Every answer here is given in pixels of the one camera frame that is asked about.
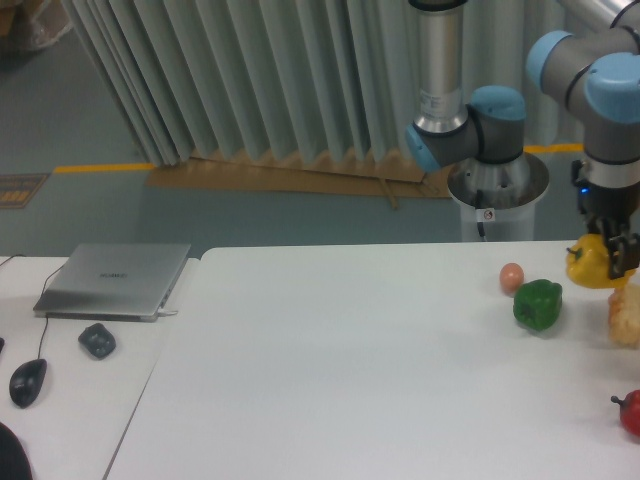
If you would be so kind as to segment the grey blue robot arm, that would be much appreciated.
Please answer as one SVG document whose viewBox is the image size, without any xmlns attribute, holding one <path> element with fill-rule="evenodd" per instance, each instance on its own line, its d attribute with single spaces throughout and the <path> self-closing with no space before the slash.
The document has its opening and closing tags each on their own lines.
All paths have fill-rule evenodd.
<svg viewBox="0 0 640 480">
<path fill-rule="evenodd" d="M 639 5 L 635 1 L 566 1 L 584 36 L 543 35 L 524 63 L 526 91 L 486 85 L 462 92 L 461 1 L 413 1 L 418 21 L 418 110 L 405 142 L 425 172 L 449 168 L 448 187 L 468 211 L 471 240 L 492 234 L 491 214 L 534 206 L 549 173 L 524 151 L 530 91 L 552 99 L 582 129 L 571 165 L 577 209 L 604 250 L 601 273 L 616 280 L 639 265 L 631 227 L 639 207 Z"/>
</svg>

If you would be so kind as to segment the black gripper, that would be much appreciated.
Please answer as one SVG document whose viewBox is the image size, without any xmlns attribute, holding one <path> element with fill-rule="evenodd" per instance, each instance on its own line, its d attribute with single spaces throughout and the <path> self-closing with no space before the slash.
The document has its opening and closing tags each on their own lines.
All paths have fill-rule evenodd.
<svg viewBox="0 0 640 480">
<path fill-rule="evenodd" d="M 577 187 L 578 211 L 587 232 L 602 235 L 602 220 L 612 231 L 631 227 L 631 216 L 639 208 L 639 184 L 605 188 L 585 182 Z M 628 230 L 607 240 L 609 278 L 619 279 L 639 266 L 639 235 Z"/>
</svg>

